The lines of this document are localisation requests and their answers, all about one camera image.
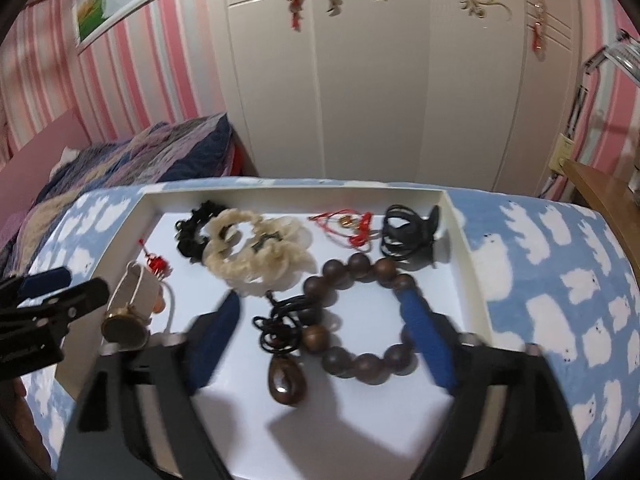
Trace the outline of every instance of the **wristwatch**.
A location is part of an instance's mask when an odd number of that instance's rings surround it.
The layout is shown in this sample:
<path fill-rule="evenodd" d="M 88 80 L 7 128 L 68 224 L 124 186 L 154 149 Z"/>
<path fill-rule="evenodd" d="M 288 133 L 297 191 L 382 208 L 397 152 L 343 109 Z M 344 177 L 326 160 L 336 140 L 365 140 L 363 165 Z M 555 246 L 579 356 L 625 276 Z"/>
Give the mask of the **wristwatch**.
<path fill-rule="evenodd" d="M 143 264 L 129 262 L 111 297 L 100 327 L 109 343 L 122 350 L 139 350 L 149 339 L 151 313 L 161 293 L 158 278 Z"/>

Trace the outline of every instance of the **white tray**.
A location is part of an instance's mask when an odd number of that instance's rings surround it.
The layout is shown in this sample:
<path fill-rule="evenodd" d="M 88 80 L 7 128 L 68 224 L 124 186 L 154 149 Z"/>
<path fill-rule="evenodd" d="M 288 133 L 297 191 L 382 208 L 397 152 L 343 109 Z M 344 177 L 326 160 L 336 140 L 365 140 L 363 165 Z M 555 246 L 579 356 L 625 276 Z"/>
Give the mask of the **white tray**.
<path fill-rule="evenodd" d="M 342 248 L 306 217 L 327 210 L 354 208 L 375 214 L 373 228 L 394 203 L 427 215 L 442 209 L 434 267 L 412 272 L 432 308 L 448 315 L 463 332 L 475 332 L 489 343 L 492 330 L 486 303 L 473 270 L 466 238 L 446 192 L 424 189 L 273 187 L 260 189 L 201 189 L 168 191 L 144 196 L 114 236 L 94 276 L 113 287 L 129 260 L 144 261 L 136 241 L 145 237 L 151 252 L 164 256 L 173 268 L 166 279 L 175 295 L 171 331 L 186 329 L 194 317 L 210 312 L 227 285 L 198 264 L 191 265 L 176 250 L 175 222 L 189 216 L 204 200 L 251 209 L 266 216 L 300 218 L 312 234 L 310 252 L 318 267 L 331 258 L 346 261 L 353 250 Z M 374 243 L 372 260 L 380 257 Z M 295 276 L 286 292 L 300 294 L 308 274 Z M 428 368 L 418 360 L 407 376 L 391 376 L 370 386 L 324 373 L 319 358 L 304 357 L 308 396 L 297 408 L 281 406 L 267 390 L 270 355 L 258 346 L 253 316 L 266 316 L 268 302 L 257 296 L 243 301 L 240 323 L 212 383 L 194 398 L 216 449 L 236 478 L 248 480 L 342 480 L 409 478 L 446 414 L 450 397 L 433 384 Z M 338 292 L 328 322 L 336 342 L 355 354 L 382 355 L 399 342 L 402 320 L 398 300 L 377 283 L 357 283 Z M 77 397 L 95 352 L 101 343 L 99 325 L 104 311 L 78 320 L 65 339 L 67 356 L 56 378 Z M 152 332 L 166 329 L 170 311 L 154 318 Z M 151 433 L 161 432 L 157 421 Z M 171 469 L 171 459 L 160 451 L 158 460 Z"/>

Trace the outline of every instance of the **bed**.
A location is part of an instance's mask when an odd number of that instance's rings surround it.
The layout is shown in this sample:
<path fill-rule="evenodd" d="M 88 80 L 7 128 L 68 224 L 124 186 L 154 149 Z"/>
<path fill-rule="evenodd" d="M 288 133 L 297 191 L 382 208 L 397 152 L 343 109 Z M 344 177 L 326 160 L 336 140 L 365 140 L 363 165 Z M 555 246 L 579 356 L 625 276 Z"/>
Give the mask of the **bed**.
<path fill-rule="evenodd" d="M 90 144 L 73 112 L 62 115 L 0 172 L 0 272 L 26 272 L 66 212 L 88 192 L 240 174 L 232 136 L 226 114 L 217 114 L 158 123 L 129 140 Z"/>

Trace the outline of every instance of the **black cord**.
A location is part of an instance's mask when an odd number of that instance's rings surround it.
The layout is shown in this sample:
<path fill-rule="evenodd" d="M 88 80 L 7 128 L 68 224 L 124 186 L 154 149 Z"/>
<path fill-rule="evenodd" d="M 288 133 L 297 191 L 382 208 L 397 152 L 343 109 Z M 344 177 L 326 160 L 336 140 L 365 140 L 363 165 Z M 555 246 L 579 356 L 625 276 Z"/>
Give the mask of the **black cord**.
<path fill-rule="evenodd" d="M 433 261 L 433 236 L 439 223 L 439 206 L 435 206 L 426 219 L 407 206 L 390 206 L 382 225 L 380 251 L 396 262 L 404 262 L 416 256 Z"/>
<path fill-rule="evenodd" d="M 199 209 L 191 210 L 191 218 L 176 222 L 177 235 L 175 235 L 175 239 L 178 240 L 178 252 L 185 258 L 189 258 L 192 263 L 202 263 L 202 255 L 210 238 L 200 236 L 200 231 L 212 218 L 218 216 L 225 209 L 228 208 L 207 200 L 200 205 Z M 224 238 L 227 230 L 228 228 L 222 230 L 220 237 Z"/>
<path fill-rule="evenodd" d="M 306 310 L 317 303 L 304 295 L 276 301 L 271 290 L 267 291 L 265 297 L 273 307 L 269 317 L 255 316 L 252 320 L 253 325 L 262 332 L 260 347 L 265 352 L 276 355 L 296 351 L 302 341 L 304 326 L 292 313 Z"/>

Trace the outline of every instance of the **wall socket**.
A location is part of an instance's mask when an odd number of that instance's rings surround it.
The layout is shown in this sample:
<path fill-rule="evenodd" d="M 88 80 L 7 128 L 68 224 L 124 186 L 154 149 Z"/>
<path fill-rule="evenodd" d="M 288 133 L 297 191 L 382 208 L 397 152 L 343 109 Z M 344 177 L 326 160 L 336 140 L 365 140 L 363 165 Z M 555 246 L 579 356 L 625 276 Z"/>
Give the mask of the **wall socket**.
<path fill-rule="evenodd" d="M 564 176 L 562 166 L 565 161 L 572 160 L 574 153 L 574 142 L 567 136 L 560 134 L 556 139 L 556 147 L 549 161 L 549 169 L 554 173 Z"/>

